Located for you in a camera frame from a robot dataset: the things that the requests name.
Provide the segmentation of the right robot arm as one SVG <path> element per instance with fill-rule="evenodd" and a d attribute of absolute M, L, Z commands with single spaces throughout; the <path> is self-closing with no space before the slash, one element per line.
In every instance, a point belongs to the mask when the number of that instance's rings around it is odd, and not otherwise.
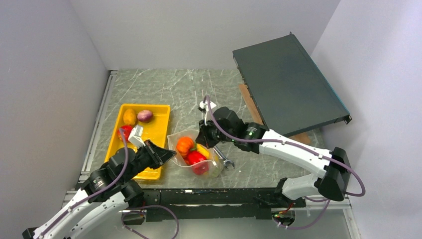
<path fill-rule="evenodd" d="M 196 143 L 214 148 L 220 142 L 230 142 L 242 151 L 270 155 L 310 172 L 298 178 L 281 179 L 274 193 L 277 205 L 285 207 L 293 200 L 317 194 L 333 201 L 344 200 L 350 164 L 343 149 L 330 151 L 305 145 L 264 125 L 243 122 L 227 107 L 200 103 L 199 110 L 204 118 L 199 121 Z"/>

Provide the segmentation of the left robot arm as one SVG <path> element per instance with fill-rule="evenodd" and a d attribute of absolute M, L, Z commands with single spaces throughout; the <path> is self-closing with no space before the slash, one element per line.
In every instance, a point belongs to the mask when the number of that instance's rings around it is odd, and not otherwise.
<path fill-rule="evenodd" d="M 138 150 L 125 145 L 89 175 L 55 216 L 41 226 L 27 228 L 23 238 L 70 239 L 97 226 L 106 215 L 144 206 L 144 191 L 134 177 L 147 168 L 160 168 L 176 154 L 150 140 Z"/>

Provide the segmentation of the clear dotted zip bag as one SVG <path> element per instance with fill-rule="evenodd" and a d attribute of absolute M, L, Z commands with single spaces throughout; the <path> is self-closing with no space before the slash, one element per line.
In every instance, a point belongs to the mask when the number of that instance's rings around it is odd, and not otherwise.
<path fill-rule="evenodd" d="M 195 143 L 199 131 L 189 129 L 167 136 L 168 148 L 176 152 L 172 162 L 188 176 L 216 178 L 223 170 L 220 157 L 211 149 Z"/>

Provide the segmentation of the red bell pepper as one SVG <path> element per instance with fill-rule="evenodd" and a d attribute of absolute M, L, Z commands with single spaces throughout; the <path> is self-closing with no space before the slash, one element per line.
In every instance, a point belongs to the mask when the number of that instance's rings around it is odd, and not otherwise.
<path fill-rule="evenodd" d="M 187 155 L 187 164 L 191 166 L 191 169 L 196 175 L 203 175 L 209 171 L 209 165 L 207 159 L 197 151 L 192 151 Z"/>

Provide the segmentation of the orange pumpkin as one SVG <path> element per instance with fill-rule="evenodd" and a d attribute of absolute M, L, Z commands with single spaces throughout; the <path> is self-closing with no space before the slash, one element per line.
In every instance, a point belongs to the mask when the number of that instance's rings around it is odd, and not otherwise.
<path fill-rule="evenodd" d="M 194 141 L 190 137 L 181 137 L 178 140 L 176 145 L 176 149 L 182 158 L 186 158 L 187 155 L 190 153 L 191 149 L 195 147 Z"/>

